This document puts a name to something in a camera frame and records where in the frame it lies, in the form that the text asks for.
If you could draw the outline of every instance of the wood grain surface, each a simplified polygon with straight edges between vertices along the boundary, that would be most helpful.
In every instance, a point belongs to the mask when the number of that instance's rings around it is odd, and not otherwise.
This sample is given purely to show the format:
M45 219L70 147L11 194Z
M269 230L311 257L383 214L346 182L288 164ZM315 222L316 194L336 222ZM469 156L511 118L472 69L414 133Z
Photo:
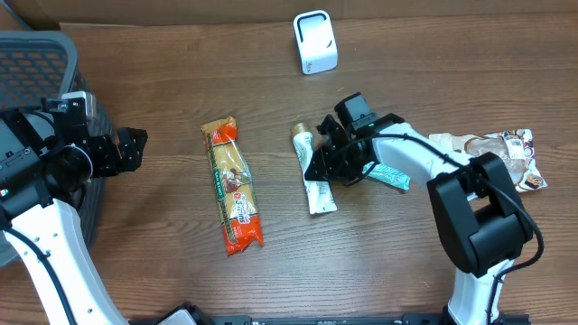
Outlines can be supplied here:
M79 68L119 126L148 130L143 166L110 179L94 263L127 318L183 301L211 315L393 316L437 312L452 294L425 190L332 186L312 218L290 138L360 91L424 135L531 128L549 187L522 196L546 251L509 275L506 313L578 323L578 14L334 23L337 69L305 77L292 25L71 31ZM238 120L266 244L226 256L200 125ZM523 256L534 254L535 243ZM23 265L0 272L0 322L44 324Z

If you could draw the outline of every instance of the basket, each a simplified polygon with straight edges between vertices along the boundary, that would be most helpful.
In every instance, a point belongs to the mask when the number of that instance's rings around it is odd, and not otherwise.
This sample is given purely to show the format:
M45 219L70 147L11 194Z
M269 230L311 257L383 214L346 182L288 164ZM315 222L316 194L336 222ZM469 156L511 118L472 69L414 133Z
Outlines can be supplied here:
M70 38L60 32L0 32L0 110L7 107L40 105L41 98L60 98L71 91L90 89L77 71L78 54ZM53 135L50 126L37 116L26 116L42 138ZM92 136L110 134L113 124L98 104L97 118L89 122ZM0 120L0 160L11 151L5 123ZM104 179L87 183L84 203L79 211L82 235L91 247L102 202ZM16 251L0 236L0 266L17 257Z

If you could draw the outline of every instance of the plastic bin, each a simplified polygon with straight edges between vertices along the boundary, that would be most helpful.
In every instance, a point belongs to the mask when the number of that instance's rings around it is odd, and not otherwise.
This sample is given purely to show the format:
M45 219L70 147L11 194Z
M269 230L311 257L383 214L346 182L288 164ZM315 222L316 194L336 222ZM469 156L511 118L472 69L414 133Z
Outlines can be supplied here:
M76 47L60 32L0 32L0 110L40 105L40 98L59 98L71 91L90 91L77 67ZM50 126L39 117L26 118L42 138L53 135ZM110 134L114 139L114 131L106 111L98 105L97 118L89 122L90 135ZM14 145L10 135L0 119L0 160ZM87 183L86 198L79 211L82 235L88 247L94 241L104 182L104 179L95 179ZM16 257L12 246L0 235L0 266Z

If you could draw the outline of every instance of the white tube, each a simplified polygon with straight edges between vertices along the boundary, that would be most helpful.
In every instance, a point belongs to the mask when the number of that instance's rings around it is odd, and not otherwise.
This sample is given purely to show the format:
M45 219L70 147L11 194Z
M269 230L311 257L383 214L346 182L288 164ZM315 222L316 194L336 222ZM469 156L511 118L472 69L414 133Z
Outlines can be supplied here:
M307 191L309 213L317 214L336 211L337 206L333 200L329 183L327 181L307 181L304 177L313 157L313 134L310 132L309 127L304 123L295 125L292 129L292 135L293 145L301 165L303 183Z

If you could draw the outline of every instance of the gold cap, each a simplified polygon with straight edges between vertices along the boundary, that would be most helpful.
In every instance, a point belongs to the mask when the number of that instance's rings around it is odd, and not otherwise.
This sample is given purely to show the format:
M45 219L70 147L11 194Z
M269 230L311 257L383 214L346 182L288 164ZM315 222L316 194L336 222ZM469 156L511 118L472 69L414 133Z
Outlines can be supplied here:
M297 123L291 128L291 137L295 137L301 132L311 132L311 128L306 123Z

